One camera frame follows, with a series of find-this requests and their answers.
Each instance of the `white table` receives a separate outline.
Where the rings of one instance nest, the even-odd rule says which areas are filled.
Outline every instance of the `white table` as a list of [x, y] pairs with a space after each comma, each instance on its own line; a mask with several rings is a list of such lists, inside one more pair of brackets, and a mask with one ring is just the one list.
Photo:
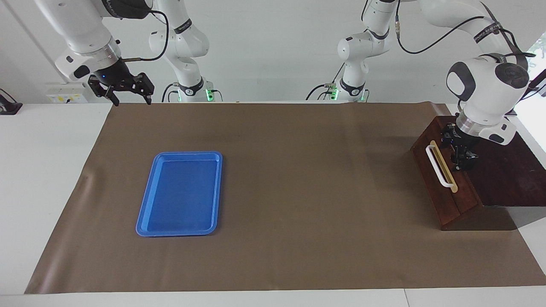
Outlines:
[[[546, 304], [546, 287], [22, 295], [110, 108], [110, 104], [27, 104], [16, 116], [0, 116], [0, 152], [4, 157], [0, 165], [0, 306], [511, 307]], [[529, 135], [520, 132], [531, 144]], [[542, 234], [546, 233], [546, 219], [520, 231], [545, 270], [546, 240]]]

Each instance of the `blue tray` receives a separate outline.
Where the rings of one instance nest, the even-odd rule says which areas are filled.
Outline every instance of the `blue tray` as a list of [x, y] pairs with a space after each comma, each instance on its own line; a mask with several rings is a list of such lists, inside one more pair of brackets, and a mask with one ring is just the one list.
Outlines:
[[136, 232], [142, 237], [207, 235], [218, 220], [222, 155], [164, 152], [153, 160]]

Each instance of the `brown mat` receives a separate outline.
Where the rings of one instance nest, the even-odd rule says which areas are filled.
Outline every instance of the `brown mat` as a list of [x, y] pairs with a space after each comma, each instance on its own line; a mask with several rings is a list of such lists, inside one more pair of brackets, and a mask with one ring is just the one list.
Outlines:
[[[545, 285], [518, 231], [441, 232], [409, 152], [445, 107], [113, 108], [26, 293]], [[224, 156], [208, 237], [141, 238], [162, 151]]]

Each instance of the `window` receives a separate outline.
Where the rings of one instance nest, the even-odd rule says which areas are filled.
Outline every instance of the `window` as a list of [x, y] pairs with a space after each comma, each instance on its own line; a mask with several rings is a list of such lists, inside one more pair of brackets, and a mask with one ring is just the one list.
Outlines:
[[[529, 58], [529, 76], [531, 80], [536, 78], [546, 69], [546, 33], [529, 49], [529, 52], [536, 54], [534, 58]], [[546, 93], [540, 93], [521, 101], [515, 111], [518, 113], [519, 120], [525, 128], [531, 133], [534, 139], [546, 151], [546, 134], [544, 134], [544, 119], [546, 117]]]

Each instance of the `wall outlet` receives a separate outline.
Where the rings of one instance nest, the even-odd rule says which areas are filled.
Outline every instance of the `wall outlet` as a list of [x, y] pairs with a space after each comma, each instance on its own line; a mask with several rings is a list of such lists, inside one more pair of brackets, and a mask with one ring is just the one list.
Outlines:
[[82, 84], [75, 84], [51, 88], [46, 95], [51, 103], [88, 103], [91, 93]]

